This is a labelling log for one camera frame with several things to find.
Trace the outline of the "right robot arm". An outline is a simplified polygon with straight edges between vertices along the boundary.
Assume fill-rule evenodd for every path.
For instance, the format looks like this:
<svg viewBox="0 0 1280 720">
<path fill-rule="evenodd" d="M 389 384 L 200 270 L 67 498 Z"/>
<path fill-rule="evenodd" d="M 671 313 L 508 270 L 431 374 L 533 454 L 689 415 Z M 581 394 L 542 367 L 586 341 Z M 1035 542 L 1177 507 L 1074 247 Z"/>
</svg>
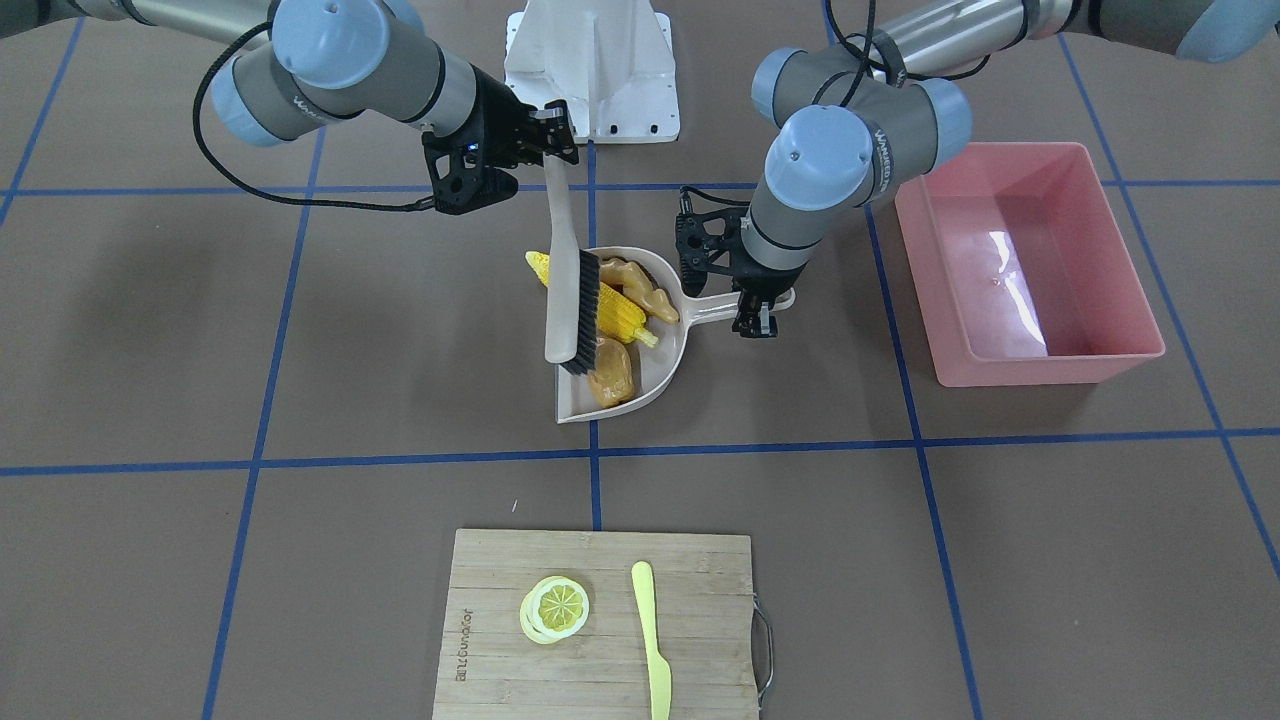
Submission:
<svg viewBox="0 0 1280 720">
<path fill-rule="evenodd" d="M 408 1 L 5 1 L 3 36 L 81 17 L 133 20 L 246 54 L 211 82 L 224 124 L 273 146 L 375 111 L 481 167 L 579 161 L 563 102 L 535 108 L 431 38 Z"/>
</svg>

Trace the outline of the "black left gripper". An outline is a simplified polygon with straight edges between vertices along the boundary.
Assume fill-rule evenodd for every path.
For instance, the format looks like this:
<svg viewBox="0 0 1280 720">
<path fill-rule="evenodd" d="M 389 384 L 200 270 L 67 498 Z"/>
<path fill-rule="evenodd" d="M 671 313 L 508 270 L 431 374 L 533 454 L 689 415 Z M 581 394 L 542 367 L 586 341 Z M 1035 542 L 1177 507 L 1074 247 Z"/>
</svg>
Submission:
<svg viewBox="0 0 1280 720">
<path fill-rule="evenodd" d="M 813 256 L 813 245 L 791 247 L 769 240 L 740 240 L 735 249 L 737 313 L 732 331 L 741 337 L 772 340 L 778 336 L 774 304 L 790 291 Z"/>
</svg>

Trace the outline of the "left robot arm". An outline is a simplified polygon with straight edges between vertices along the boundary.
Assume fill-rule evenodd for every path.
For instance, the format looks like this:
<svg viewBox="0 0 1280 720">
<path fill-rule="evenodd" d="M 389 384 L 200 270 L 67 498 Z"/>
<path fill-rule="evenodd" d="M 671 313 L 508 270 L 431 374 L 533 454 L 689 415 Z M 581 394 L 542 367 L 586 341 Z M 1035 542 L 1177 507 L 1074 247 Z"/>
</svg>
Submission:
<svg viewBox="0 0 1280 720">
<path fill-rule="evenodd" d="M 972 138 L 960 67 L 1030 38 L 1089 35 L 1181 60 L 1224 63 L 1276 29 L 1275 1 L 937 1 L 808 53 L 768 55 L 751 81 L 778 129 L 731 252 L 733 331 L 769 338 L 841 211 L 941 168 Z"/>
</svg>

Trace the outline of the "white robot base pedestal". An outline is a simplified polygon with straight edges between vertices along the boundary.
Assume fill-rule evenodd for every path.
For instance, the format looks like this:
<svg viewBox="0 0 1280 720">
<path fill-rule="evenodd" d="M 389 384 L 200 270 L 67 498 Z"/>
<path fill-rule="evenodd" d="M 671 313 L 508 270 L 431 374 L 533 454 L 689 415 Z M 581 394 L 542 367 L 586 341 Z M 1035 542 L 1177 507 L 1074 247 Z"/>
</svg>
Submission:
<svg viewBox="0 0 1280 720">
<path fill-rule="evenodd" d="M 680 137 L 672 23 L 649 1 L 529 1 L 504 40 L 506 83 L 526 104 L 566 101 L 576 143 Z"/>
</svg>

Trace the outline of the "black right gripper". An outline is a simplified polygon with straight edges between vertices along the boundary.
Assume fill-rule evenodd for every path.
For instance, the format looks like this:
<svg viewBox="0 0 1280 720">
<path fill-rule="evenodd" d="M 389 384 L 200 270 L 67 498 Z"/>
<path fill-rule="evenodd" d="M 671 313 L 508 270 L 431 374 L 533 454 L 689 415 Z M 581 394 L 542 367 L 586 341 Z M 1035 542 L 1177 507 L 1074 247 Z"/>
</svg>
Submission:
<svg viewBox="0 0 1280 720">
<path fill-rule="evenodd" d="M 475 154 L 481 167 L 544 167 L 547 159 L 571 167 L 580 163 L 566 100 L 552 100 L 539 109 L 484 70 L 476 70 L 476 82 L 480 131 Z"/>
</svg>

